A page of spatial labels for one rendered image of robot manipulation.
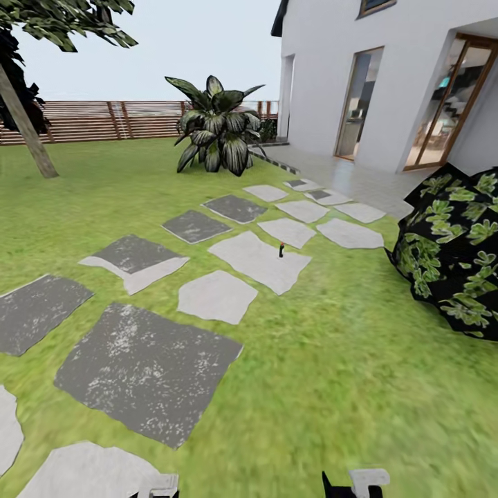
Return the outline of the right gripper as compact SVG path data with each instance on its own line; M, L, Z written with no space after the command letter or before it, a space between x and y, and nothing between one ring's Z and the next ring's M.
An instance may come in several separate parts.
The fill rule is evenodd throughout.
M356 495L351 491L351 487L342 488L338 486L331 486L325 473L322 473L322 480L324 486L324 493L326 498L356 498ZM382 490L379 486L369 486L369 498L382 498Z

